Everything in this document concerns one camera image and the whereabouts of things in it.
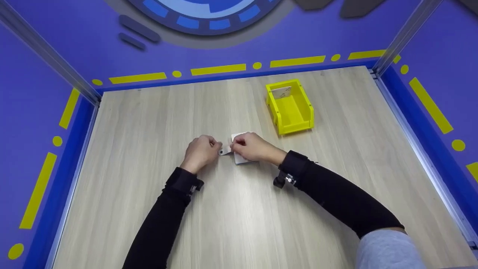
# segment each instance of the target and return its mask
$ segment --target yellow dash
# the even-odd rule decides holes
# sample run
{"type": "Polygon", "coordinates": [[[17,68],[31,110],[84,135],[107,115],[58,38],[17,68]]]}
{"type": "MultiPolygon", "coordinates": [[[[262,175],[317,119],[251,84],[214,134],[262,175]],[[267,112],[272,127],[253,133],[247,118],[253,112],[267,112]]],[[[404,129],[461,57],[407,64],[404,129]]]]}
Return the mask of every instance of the yellow dash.
{"type": "Polygon", "coordinates": [[[447,134],[453,131],[450,122],[445,118],[445,115],[443,115],[430,95],[428,95],[428,92],[426,92],[420,81],[417,78],[413,78],[409,84],[442,133],[447,134]]]}
{"type": "Polygon", "coordinates": [[[73,88],[70,93],[70,97],[68,98],[68,102],[66,102],[65,109],[63,110],[63,115],[61,115],[60,119],[60,127],[64,129],[68,129],[68,125],[70,124],[71,116],[73,115],[73,111],[76,107],[76,102],[78,101],[78,97],[80,96],[80,92],[73,88]]]}
{"type": "Polygon", "coordinates": [[[363,59],[363,58],[373,58],[373,57],[382,57],[385,54],[385,50],[369,50],[369,51],[359,51],[352,52],[349,56],[349,60],[363,59]]]}
{"type": "Polygon", "coordinates": [[[55,166],[56,155],[48,152],[43,163],[42,170],[38,175],[38,179],[33,189],[32,196],[28,202],[27,209],[23,215],[22,222],[20,223],[20,229],[31,229],[33,222],[35,221],[38,208],[40,208],[40,203],[42,202],[43,194],[45,193],[46,186],[48,185],[48,180],[53,171],[53,166],[55,166]]]}
{"type": "Polygon", "coordinates": [[[475,178],[478,182],[478,162],[470,163],[467,165],[468,171],[470,171],[471,175],[475,178]]]}
{"type": "Polygon", "coordinates": [[[131,82],[139,82],[139,81],[158,80],[158,79],[166,79],[166,74],[164,72],[161,72],[161,73],[151,73],[151,74],[141,74],[141,75],[109,78],[109,80],[113,84],[131,83],[131,82]]]}
{"type": "Polygon", "coordinates": [[[402,58],[402,56],[397,54],[397,56],[395,56],[395,58],[393,59],[393,63],[394,64],[398,63],[398,61],[400,61],[401,58],[402,58]]]}
{"type": "Polygon", "coordinates": [[[194,68],[194,69],[191,69],[191,75],[201,76],[201,75],[210,75],[210,74],[218,74],[218,73],[237,72],[237,71],[246,71],[246,64],[194,68]]]}
{"type": "Polygon", "coordinates": [[[313,57],[304,57],[304,58],[276,60],[276,61],[271,61],[271,68],[319,64],[319,63],[323,63],[325,59],[326,59],[325,56],[313,56],[313,57]]]}

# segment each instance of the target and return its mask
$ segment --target metal frame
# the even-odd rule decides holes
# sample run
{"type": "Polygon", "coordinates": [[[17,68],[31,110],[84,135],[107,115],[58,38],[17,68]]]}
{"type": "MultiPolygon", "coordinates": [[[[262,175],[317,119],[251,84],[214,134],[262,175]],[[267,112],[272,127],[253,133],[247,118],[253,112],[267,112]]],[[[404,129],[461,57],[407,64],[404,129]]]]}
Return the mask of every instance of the metal frame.
{"type": "Polygon", "coordinates": [[[381,77],[443,0],[422,0],[372,70],[381,77]]]}
{"type": "Polygon", "coordinates": [[[70,191],[68,192],[68,196],[66,198],[65,208],[63,209],[63,213],[62,213],[62,216],[61,216],[61,219],[60,219],[60,223],[58,224],[58,229],[56,231],[56,235],[55,235],[55,238],[53,240],[52,248],[50,249],[50,254],[48,255],[48,259],[46,261],[46,265],[45,265],[46,269],[53,268],[53,263],[55,261],[56,254],[58,252],[58,248],[60,247],[60,240],[61,240],[61,237],[63,235],[63,230],[65,228],[66,218],[68,216],[68,213],[70,211],[70,206],[71,206],[71,203],[73,201],[73,195],[75,194],[76,185],[78,183],[81,168],[83,166],[83,161],[85,160],[85,155],[86,155],[86,152],[87,152],[87,149],[88,149],[91,134],[93,132],[93,126],[95,125],[97,114],[98,114],[98,107],[95,107],[94,110],[93,110],[93,114],[91,115],[90,123],[88,125],[88,131],[87,131],[87,134],[86,134],[86,137],[85,137],[85,141],[83,142],[83,146],[81,147],[81,152],[80,152],[80,156],[79,156],[79,159],[78,159],[78,163],[76,165],[75,174],[73,175],[73,180],[71,182],[70,191]]]}
{"type": "Polygon", "coordinates": [[[398,107],[397,103],[391,96],[389,90],[383,83],[381,78],[376,77],[374,74],[371,74],[377,87],[379,88],[380,92],[382,93],[385,101],[389,105],[393,115],[398,121],[398,124],[402,128],[405,136],[407,137],[410,146],[412,146],[413,151],[415,152],[418,160],[422,164],[428,178],[432,182],[433,186],[435,187],[436,192],[440,196],[441,200],[445,204],[446,209],[450,213],[451,217],[455,221],[456,225],[460,229],[461,234],[465,238],[467,242],[478,242],[478,235],[475,233],[473,228],[471,227],[468,219],[465,217],[465,214],[461,211],[460,207],[458,206],[455,198],[450,193],[450,190],[446,186],[445,182],[443,181],[442,177],[436,170],[433,162],[431,161],[428,154],[425,152],[424,148],[420,144],[417,136],[413,132],[412,127],[408,124],[405,116],[403,115],[402,111],[398,107]]]}
{"type": "Polygon", "coordinates": [[[0,22],[23,40],[68,83],[78,89],[95,107],[101,95],[84,80],[5,0],[0,0],[0,22]]]}

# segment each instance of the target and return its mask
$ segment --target blue border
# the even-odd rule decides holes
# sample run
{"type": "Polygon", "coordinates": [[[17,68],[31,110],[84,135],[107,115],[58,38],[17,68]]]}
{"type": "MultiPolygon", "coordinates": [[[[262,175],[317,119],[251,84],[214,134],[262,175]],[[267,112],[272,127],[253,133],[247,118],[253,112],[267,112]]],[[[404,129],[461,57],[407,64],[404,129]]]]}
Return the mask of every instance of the blue border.
{"type": "Polygon", "coordinates": [[[263,72],[229,74],[229,75],[213,76],[213,77],[201,76],[200,78],[183,79],[183,80],[158,81],[158,82],[139,83],[139,84],[129,83],[128,85],[125,85],[125,86],[99,88],[99,89],[96,89],[96,90],[100,94],[103,94],[105,91],[131,90],[131,89],[138,89],[138,88],[171,86],[171,85],[180,85],[180,84],[207,82],[207,81],[217,81],[217,80],[225,80],[225,79],[261,77],[261,76],[289,74],[289,73],[297,73],[297,72],[335,69],[335,68],[343,68],[343,67],[366,66],[367,68],[372,68],[373,65],[376,62],[377,62],[377,60],[368,60],[368,61],[359,61],[359,62],[353,62],[353,63],[331,64],[331,65],[299,67],[299,68],[287,68],[287,69],[279,69],[279,70],[271,69],[270,71],[263,71],[263,72]]]}
{"type": "Polygon", "coordinates": [[[402,82],[395,70],[389,67],[381,78],[473,230],[478,233],[478,193],[474,191],[463,169],[456,163],[440,139],[440,134],[435,132],[432,123],[415,102],[412,91],[402,82]]]}
{"type": "Polygon", "coordinates": [[[85,141],[94,106],[80,98],[70,136],[58,164],[50,194],[30,246],[24,269],[44,268],[70,191],[81,148],[85,141]]]}
{"type": "Polygon", "coordinates": [[[254,0],[233,14],[208,19],[181,14],[158,0],[127,1],[161,25],[186,34],[208,36],[240,31],[267,16],[281,0],[254,0]]]}

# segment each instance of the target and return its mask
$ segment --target wood grain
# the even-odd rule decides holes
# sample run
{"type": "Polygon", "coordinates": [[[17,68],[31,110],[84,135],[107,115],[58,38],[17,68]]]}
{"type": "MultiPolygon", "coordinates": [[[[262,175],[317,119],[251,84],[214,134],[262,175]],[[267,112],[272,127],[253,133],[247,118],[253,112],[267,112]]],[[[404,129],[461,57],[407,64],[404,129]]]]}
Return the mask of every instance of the wood grain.
{"type": "MultiPolygon", "coordinates": [[[[121,268],[187,144],[246,131],[373,195],[405,225],[428,267],[478,264],[367,69],[350,67],[106,92],[54,267],[121,268]],[[293,78],[315,109],[315,127],[278,137],[265,85],[293,78]]],[[[233,156],[204,169],[169,267],[353,268],[356,235],[297,189],[273,187],[276,175],[266,163],[236,166],[233,156]]]]}

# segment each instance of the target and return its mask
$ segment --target small white object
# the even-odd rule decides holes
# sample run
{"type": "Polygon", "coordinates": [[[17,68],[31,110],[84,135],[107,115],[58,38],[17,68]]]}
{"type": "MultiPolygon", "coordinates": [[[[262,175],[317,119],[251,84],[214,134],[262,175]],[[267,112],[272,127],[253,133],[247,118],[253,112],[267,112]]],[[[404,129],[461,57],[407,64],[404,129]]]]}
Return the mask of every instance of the small white object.
{"type": "MultiPolygon", "coordinates": [[[[244,134],[244,133],[246,133],[246,132],[239,133],[239,134],[232,134],[232,135],[231,135],[232,141],[234,141],[234,138],[235,138],[236,136],[238,136],[238,135],[240,135],[240,134],[244,134]]],[[[239,155],[239,154],[237,154],[237,153],[235,153],[235,152],[234,152],[234,161],[236,162],[236,165],[237,165],[237,164],[243,164],[243,163],[250,163],[250,162],[252,162],[252,161],[249,161],[248,159],[243,158],[241,155],[239,155]]]]}
{"type": "Polygon", "coordinates": [[[232,152],[231,147],[229,145],[223,145],[222,148],[219,150],[219,155],[224,156],[232,152]]]}
{"type": "Polygon", "coordinates": [[[291,95],[291,86],[271,90],[274,99],[289,97],[291,95]]]}

